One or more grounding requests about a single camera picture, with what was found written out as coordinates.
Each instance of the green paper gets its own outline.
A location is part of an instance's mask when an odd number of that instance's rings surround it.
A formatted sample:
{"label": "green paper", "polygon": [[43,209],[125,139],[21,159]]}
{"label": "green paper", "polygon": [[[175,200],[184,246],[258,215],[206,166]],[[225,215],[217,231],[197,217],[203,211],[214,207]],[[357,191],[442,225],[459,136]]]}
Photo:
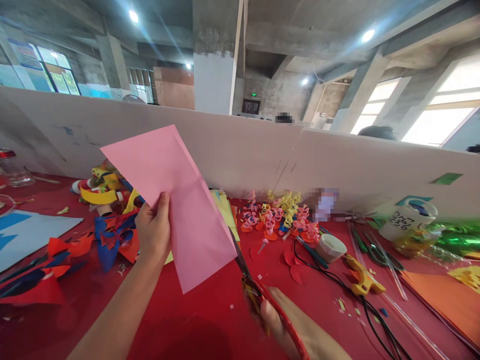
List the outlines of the green paper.
{"label": "green paper", "polygon": [[459,174],[456,172],[447,172],[446,174],[440,176],[437,180],[432,181],[432,184],[450,185],[462,175],[463,174]]}
{"label": "green paper", "polygon": [[378,224],[374,221],[367,221],[367,223],[372,227],[374,228],[375,230],[378,230],[380,229],[380,226],[378,226]]}

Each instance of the ceiling light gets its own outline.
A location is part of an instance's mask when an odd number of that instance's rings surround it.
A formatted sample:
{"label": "ceiling light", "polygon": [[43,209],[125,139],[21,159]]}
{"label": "ceiling light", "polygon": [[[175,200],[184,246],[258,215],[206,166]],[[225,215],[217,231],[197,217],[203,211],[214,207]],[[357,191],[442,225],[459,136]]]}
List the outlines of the ceiling light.
{"label": "ceiling light", "polygon": [[134,23],[138,23],[139,22],[139,16],[137,15],[137,13],[133,10],[130,10],[128,12],[128,14],[130,15],[130,19],[134,22]]}
{"label": "ceiling light", "polygon": [[370,41],[375,35],[375,30],[374,29],[371,29],[371,30],[368,30],[366,33],[363,34],[362,38],[361,38],[361,42],[362,43],[366,43],[368,41]]}

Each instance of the black cable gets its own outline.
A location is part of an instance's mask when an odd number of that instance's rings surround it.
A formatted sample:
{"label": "black cable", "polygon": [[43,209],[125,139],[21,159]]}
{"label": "black cable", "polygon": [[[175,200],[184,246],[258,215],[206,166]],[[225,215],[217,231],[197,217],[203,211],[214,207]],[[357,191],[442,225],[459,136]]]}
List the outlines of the black cable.
{"label": "black cable", "polygon": [[393,360],[397,360],[397,358],[395,356],[393,356],[393,354],[387,349],[387,347],[385,346],[384,342],[382,341],[382,339],[380,339],[379,335],[377,334],[377,331],[375,330],[375,327],[373,326],[371,320],[370,320],[370,317],[369,317],[369,314],[368,314],[368,311],[370,311],[374,316],[376,316],[378,318],[378,320],[380,321],[380,325],[382,326],[383,330],[385,331],[385,334],[388,338],[388,340],[393,344],[394,348],[395,348],[395,352],[398,356],[398,360],[401,360],[402,357],[400,356],[400,352],[399,352],[399,348],[400,350],[405,354],[406,358],[408,360],[412,360],[412,358],[409,356],[409,354],[407,353],[407,351],[404,349],[404,347],[400,344],[400,342],[397,340],[397,338],[394,336],[394,334],[392,333],[392,331],[390,330],[389,326],[387,325],[387,323],[385,322],[385,320],[383,319],[383,317],[379,314],[379,312],[377,311],[377,309],[370,303],[368,302],[365,297],[363,296],[357,296],[354,294],[354,292],[352,291],[352,289],[350,289],[347,285],[345,285],[345,283],[336,275],[334,274],[333,272],[330,272],[330,271],[326,271],[324,269],[321,268],[320,264],[318,263],[318,261],[312,256],[312,259],[313,259],[313,262],[315,264],[315,266],[313,266],[312,264],[308,263],[307,261],[303,260],[298,254],[297,254],[297,239],[294,239],[293,241],[293,252],[295,253],[295,256],[297,259],[299,259],[302,263],[304,263],[305,265],[309,266],[310,268],[314,269],[314,270],[317,270],[318,272],[322,273],[323,275],[325,275],[327,278],[329,278],[330,280],[334,281],[335,283],[337,283],[338,285],[340,285],[342,288],[346,289],[358,302],[360,302],[361,304],[363,304],[363,308],[365,310],[365,313],[366,313],[366,316],[367,316],[367,319],[368,319],[368,323],[373,331],[373,333],[375,334],[376,338],[378,339],[378,341],[380,342],[381,346],[385,349],[385,351],[388,353],[388,355],[390,355],[390,357],[393,359]]}

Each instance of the red scissors handle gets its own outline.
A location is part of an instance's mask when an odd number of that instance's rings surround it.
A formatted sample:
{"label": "red scissors handle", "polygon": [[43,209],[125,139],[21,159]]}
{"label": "red scissors handle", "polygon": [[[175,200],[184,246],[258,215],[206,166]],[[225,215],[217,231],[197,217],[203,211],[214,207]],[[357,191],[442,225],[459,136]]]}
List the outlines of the red scissors handle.
{"label": "red scissors handle", "polygon": [[255,283],[256,287],[260,290],[261,294],[263,295],[259,297],[260,302],[262,302],[263,300],[268,300],[268,302],[273,306],[273,308],[278,313],[278,316],[280,316],[281,323],[285,327],[288,335],[290,335],[291,339],[293,340],[293,344],[295,345],[298,353],[300,354],[300,358],[302,360],[310,360],[309,354],[307,353],[307,349],[305,349],[304,342],[300,338],[299,333],[295,330],[287,314],[285,314],[284,310],[275,301],[275,299],[272,297],[270,292],[260,281],[253,280],[253,282]]}

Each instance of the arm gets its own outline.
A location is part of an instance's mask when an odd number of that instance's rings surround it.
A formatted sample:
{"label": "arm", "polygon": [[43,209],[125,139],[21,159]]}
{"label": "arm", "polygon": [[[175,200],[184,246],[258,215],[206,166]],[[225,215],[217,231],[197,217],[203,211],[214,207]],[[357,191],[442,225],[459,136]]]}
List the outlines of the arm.
{"label": "arm", "polygon": [[125,359],[170,252],[169,195],[154,211],[146,203],[135,224],[141,253],[106,308],[67,360]]}
{"label": "arm", "polygon": [[[300,310],[283,292],[276,287],[270,287],[268,291],[300,335],[311,360],[352,360],[338,342]],[[288,357],[299,359],[300,355],[282,325],[279,314],[267,300],[261,303],[261,317],[268,324],[276,341]]]}

